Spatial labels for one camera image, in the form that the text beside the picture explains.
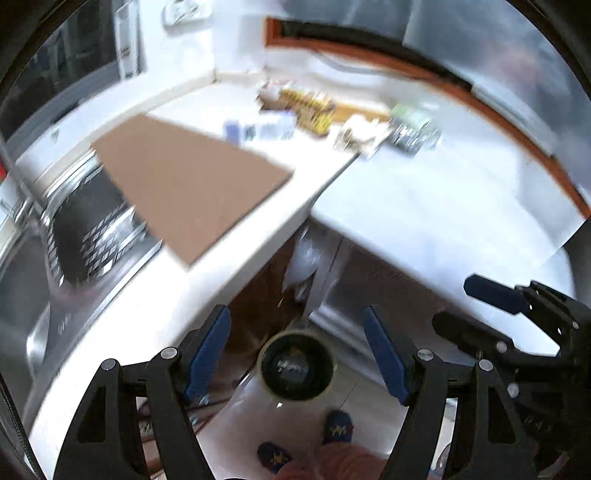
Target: plastic bag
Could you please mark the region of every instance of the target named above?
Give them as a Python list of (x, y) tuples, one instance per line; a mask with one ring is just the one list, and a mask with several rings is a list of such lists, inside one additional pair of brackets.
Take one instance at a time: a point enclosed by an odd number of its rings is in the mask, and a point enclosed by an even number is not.
[(293, 255), (283, 277), (282, 291), (285, 292), (289, 287), (310, 278), (318, 268), (321, 255), (322, 253), (314, 247), (310, 231), (306, 227), (295, 243)]

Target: wall outlet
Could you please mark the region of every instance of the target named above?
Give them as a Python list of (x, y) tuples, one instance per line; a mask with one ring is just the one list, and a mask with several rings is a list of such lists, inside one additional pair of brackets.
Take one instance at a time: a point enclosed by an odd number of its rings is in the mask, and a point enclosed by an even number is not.
[(162, 22), (166, 28), (206, 20), (212, 15), (208, 2), (196, 0), (173, 0), (163, 10)]

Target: wooden trim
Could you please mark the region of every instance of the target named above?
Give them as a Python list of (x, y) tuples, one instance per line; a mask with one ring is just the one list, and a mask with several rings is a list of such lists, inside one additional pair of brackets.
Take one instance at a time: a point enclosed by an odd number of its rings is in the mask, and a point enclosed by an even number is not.
[(570, 181), (568, 174), (554, 156), (547, 156), (527, 135), (513, 125), (509, 120), (499, 114), (494, 108), (474, 97), (469, 91), (442, 79), (436, 73), (422, 67), (417, 67), (389, 55), (346, 44), (334, 43), (326, 40), (312, 38), (283, 37), (281, 34), (281, 20), (267, 18), (265, 45), (267, 47), (302, 48), (306, 50), (333, 53), (345, 57), (362, 60), (387, 69), (395, 70), (408, 77), (410, 80), (427, 82), (431, 87), (454, 97), (470, 109), (484, 116), (489, 122), (503, 130), (509, 137), (519, 143), (546, 169), (549, 175), (560, 186), (566, 196), (578, 208), (584, 218), (591, 216), (591, 208), (585, 202), (582, 195)]

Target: cardboard sheet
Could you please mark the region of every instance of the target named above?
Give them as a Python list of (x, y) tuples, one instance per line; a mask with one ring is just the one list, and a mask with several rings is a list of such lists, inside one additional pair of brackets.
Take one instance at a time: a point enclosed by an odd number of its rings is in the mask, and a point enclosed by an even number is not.
[(291, 177), (260, 155), (145, 115), (93, 146), (151, 232), (188, 264)]

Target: floor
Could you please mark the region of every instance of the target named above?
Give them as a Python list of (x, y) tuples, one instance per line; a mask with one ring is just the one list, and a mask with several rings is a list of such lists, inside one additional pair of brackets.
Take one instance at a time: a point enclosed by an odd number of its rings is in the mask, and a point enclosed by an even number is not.
[[(278, 404), (252, 375), (197, 438), (216, 479), (270, 480), (273, 475), (257, 460), (257, 447), (270, 440), (295, 457), (304, 455), (320, 446), (324, 417), (334, 408), (352, 416), (353, 442), (383, 457), (392, 451), (407, 410), (385, 387), (344, 365), (339, 365), (331, 389), (305, 404)], [(444, 418), (434, 462), (452, 432), (453, 421)]]

